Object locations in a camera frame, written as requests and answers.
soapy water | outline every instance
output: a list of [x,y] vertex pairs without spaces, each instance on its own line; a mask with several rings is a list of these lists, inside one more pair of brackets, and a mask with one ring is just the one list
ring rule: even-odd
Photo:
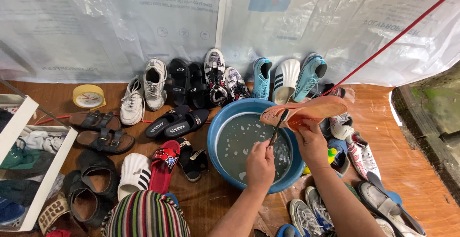
[[[247,184],[246,159],[255,142],[263,142],[271,138],[275,127],[265,125],[259,120],[258,113],[242,113],[224,122],[216,144],[217,158],[222,168],[231,177]],[[275,179],[279,180],[291,165],[292,150],[288,136],[279,129],[278,138],[273,144],[275,156]]]

clock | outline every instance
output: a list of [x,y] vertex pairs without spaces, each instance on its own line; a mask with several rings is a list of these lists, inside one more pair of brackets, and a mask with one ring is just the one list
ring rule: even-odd
[[104,91],[92,84],[80,85],[73,92],[74,103],[80,108],[95,110],[106,105]]

brush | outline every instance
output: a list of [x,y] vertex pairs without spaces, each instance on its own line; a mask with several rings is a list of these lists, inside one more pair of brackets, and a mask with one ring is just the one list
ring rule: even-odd
[[283,111],[283,114],[281,114],[280,121],[275,127],[275,131],[273,132],[271,136],[270,143],[268,144],[268,146],[272,146],[275,143],[276,139],[278,138],[278,129],[280,128],[281,122],[283,122],[286,119],[286,117],[288,116],[288,113],[289,113],[289,109],[285,109]]

blue basin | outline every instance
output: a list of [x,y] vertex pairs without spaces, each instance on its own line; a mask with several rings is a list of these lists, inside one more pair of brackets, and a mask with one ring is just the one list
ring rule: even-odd
[[[209,127],[207,134],[207,148],[212,164],[225,180],[241,190],[245,189],[247,185],[228,175],[220,165],[217,158],[217,135],[219,133],[220,127],[223,126],[224,122],[226,122],[230,117],[233,117],[237,114],[245,112],[257,112],[261,114],[268,107],[274,105],[275,104],[271,101],[253,98],[232,102],[217,113]],[[293,149],[293,158],[288,171],[286,171],[279,180],[271,185],[270,189],[268,190],[268,194],[277,193],[290,187],[299,179],[305,168],[305,163],[300,156],[299,146],[297,144],[294,133],[287,128],[280,128],[280,130],[284,130],[286,135],[289,136],[288,141],[290,142],[290,145]]]

hand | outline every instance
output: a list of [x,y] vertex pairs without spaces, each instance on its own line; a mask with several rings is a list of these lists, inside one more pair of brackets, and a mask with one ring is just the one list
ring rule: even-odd
[[304,125],[299,127],[295,134],[302,159],[310,171],[321,168],[330,168],[328,162],[328,143],[321,133],[317,122],[303,119]]
[[246,161],[247,190],[264,196],[275,179],[275,157],[269,143],[256,142]]

